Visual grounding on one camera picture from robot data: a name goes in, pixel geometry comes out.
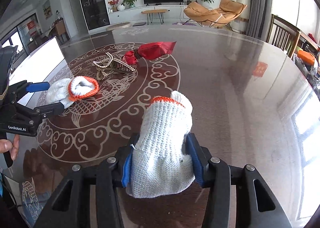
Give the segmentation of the person left hand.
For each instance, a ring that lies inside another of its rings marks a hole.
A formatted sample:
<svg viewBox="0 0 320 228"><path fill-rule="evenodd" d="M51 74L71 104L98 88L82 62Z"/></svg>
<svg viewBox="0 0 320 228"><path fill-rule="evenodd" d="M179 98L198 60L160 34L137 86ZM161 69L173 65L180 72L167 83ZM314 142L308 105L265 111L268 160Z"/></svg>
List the person left hand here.
<svg viewBox="0 0 320 228"><path fill-rule="evenodd" d="M15 135L13 141L0 139L0 153L10 153L11 159L14 161L18 155L20 145L20 136Z"/></svg>

